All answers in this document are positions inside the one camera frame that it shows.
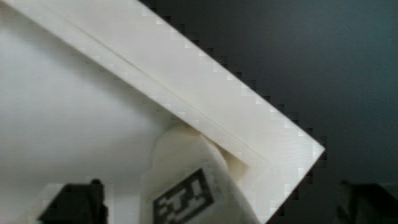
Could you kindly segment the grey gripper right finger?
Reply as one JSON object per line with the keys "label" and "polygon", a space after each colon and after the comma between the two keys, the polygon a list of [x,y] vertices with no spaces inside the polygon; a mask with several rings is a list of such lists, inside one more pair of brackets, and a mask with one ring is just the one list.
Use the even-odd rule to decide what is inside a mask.
{"label": "grey gripper right finger", "polygon": [[334,224],[398,224],[398,183],[339,183]]}

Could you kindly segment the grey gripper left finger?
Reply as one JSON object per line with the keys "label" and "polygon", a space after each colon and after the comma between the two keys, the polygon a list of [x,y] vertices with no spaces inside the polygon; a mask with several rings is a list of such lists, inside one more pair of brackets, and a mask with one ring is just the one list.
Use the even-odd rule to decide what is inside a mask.
{"label": "grey gripper left finger", "polygon": [[62,187],[37,221],[40,224],[108,224],[104,185],[97,179]]}

